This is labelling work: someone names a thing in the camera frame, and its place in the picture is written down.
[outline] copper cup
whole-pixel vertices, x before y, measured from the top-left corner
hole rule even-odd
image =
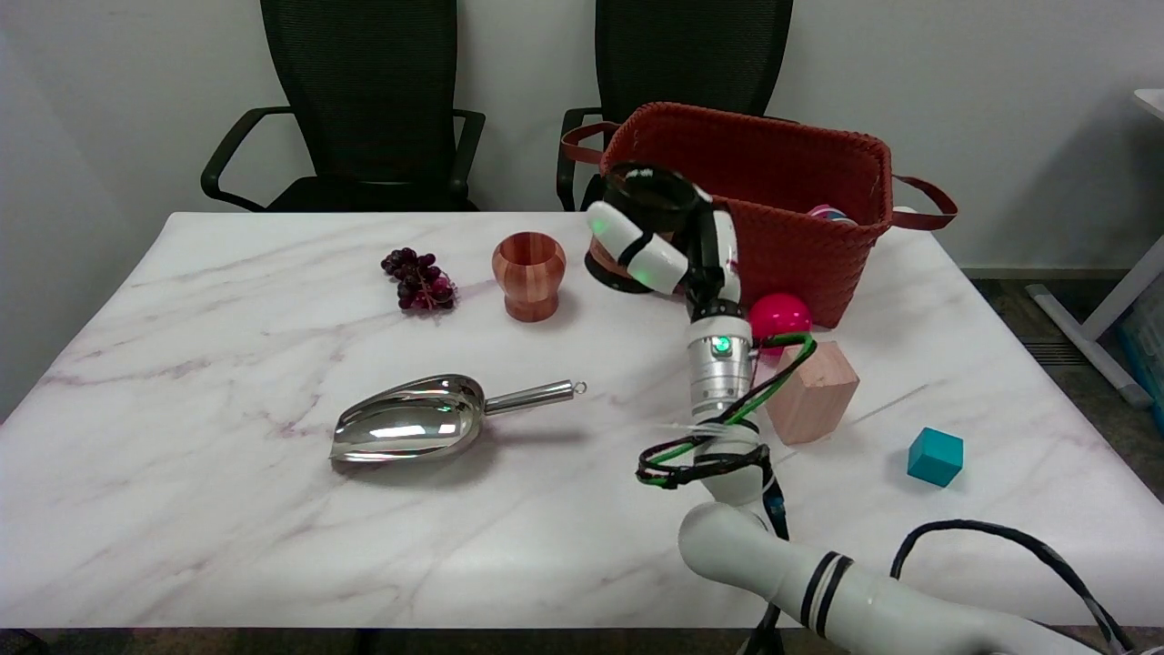
[[[549,235],[518,232],[494,250],[494,277],[505,291],[505,311],[523,322],[558,311],[558,287],[566,276],[566,252]]]

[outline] stainless steel scoop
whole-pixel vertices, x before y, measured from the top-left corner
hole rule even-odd
[[[463,451],[485,417],[572,400],[585,383],[562,380],[485,400],[481,385],[457,375],[433,376],[393,387],[340,415],[332,460],[392,462],[435,460]]]

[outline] blue cube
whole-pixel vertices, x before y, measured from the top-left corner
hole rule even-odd
[[[944,487],[961,471],[961,440],[934,428],[925,428],[909,447],[907,472]]]

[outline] white desk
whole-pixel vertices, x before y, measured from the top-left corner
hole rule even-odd
[[[490,254],[540,229],[567,250],[561,308],[523,325]],[[176,214],[0,429],[0,626],[745,627],[762,601],[680,561],[708,497],[634,480],[683,421],[682,306],[582,265],[577,214]],[[396,308],[379,258],[434,251],[440,318]],[[831,335],[861,376],[843,427],[771,435],[793,537],[888,570],[918,524],[1045,540],[1126,625],[1164,625],[1164,510],[928,234],[892,230]],[[602,341],[602,347],[596,341]],[[421,376],[489,394],[570,377],[576,401],[490,419],[420,469],[333,468],[340,412]],[[965,439],[946,490],[906,476],[925,426]],[[942,598],[1087,624],[1014,544],[927,537],[904,579]]]
[[[1144,111],[1164,120],[1164,88],[1140,88],[1133,98]],[[1131,302],[1136,301],[1140,293],[1159,277],[1161,272],[1164,272],[1164,236],[1140,257],[1136,265],[1131,266],[1131,270],[1083,322],[1076,320],[1043,284],[1027,286],[1030,297],[1043,307],[1046,315],[1092,363],[1092,366],[1120,392],[1126,401],[1141,410],[1151,407],[1151,397],[1096,342],[1123,315]]]

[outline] pink wooden block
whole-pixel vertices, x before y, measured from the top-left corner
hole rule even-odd
[[[785,349],[780,369],[792,364],[800,349]],[[831,434],[840,425],[858,384],[860,378],[836,342],[817,344],[816,353],[765,404],[780,441],[803,444]]]

